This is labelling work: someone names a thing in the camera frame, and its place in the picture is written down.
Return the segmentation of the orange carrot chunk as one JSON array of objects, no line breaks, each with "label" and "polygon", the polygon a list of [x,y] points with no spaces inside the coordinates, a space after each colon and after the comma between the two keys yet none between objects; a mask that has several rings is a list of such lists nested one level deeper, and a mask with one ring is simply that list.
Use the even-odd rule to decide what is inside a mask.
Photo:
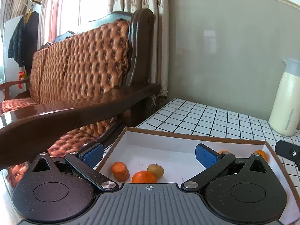
[{"label": "orange carrot chunk", "polygon": [[121,161],[113,163],[111,171],[118,182],[125,182],[130,177],[127,166]]}]

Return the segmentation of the large dark orange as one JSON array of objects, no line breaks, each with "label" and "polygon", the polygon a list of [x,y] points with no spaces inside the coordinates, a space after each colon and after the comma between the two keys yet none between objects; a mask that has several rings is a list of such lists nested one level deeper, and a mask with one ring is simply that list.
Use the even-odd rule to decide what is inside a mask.
[{"label": "large dark orange", "polygon": [[155,175],[148,171],[140,171],[133,175],[132,183],[156,183],[157,179]]}]

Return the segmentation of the small yellow-brown kiwi fruit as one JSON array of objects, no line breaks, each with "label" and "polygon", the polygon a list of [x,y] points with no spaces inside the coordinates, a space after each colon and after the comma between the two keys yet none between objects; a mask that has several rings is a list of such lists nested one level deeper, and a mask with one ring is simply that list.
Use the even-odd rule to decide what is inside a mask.
[{"label": "small yellow-brown kiwi fruit", "polygon": [[147,167],[147,171],[151,172],[152,174],[154,174],[155,177],[156,177],[156,179],[160,179],[164,175],[164,169],[163,169],[163,167],[160,166],[160,165],[158,165],[157,163],[156,164],[150,164]]}]

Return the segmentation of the cream thermos jug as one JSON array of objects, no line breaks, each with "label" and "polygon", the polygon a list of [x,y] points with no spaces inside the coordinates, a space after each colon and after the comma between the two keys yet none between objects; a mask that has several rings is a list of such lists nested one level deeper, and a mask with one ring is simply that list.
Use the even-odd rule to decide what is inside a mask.
[{"label": "cream thermos jug", "polygon": [[284,136],[292,136],[299,124],[299,60],[282,60],[283,72],[269,118],[272,129]]}]

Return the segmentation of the brown cardboard box tray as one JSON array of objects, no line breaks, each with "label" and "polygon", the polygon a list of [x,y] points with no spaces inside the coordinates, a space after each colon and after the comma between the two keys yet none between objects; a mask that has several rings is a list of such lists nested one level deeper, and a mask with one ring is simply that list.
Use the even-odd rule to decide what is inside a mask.
[{"label": "brown cardboard box tray", "polygon": [[248,158],[257,150],[264,151],[267,163],[287,193],[287,205],[280,222],[299,224],[299,194],[283,164],[266,141],[202,137],[126,127],[108,148],[96,170],[113,179],[110,168],[116,161],[125,163],[130,175],[146,170],[150,164],[158,164],[164,169],[159,182],[182,184],[204,170],[195,157],[195,148],[199,143],[216,152],[228,151],[238,158]]}]

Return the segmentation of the wooden sofa with cushions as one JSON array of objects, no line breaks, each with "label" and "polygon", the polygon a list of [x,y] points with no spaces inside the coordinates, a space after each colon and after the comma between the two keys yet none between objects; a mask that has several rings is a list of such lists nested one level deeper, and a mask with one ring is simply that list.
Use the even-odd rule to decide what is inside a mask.
[{"label": "wooden sofa with cushions", "polygon": [[34,53],[29,89],[1,102],[1,169],[8,190],[35,156],[96,147],[121,116],[160,91],[150,79],[155,17],[118,12]]}]

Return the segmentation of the dark hanging jacket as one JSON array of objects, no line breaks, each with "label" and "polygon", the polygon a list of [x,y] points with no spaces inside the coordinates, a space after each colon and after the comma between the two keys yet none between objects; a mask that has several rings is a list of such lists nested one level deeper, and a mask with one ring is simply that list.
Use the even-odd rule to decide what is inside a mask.
[{"label": "dark hanging jacket", "polygon": [[10,39],[8,58],[14,59],[19,67],[25,67],[31,73],[33,55],[37,50],[39,14],[31,13],[28,22],[24,16],[18,22]]}]

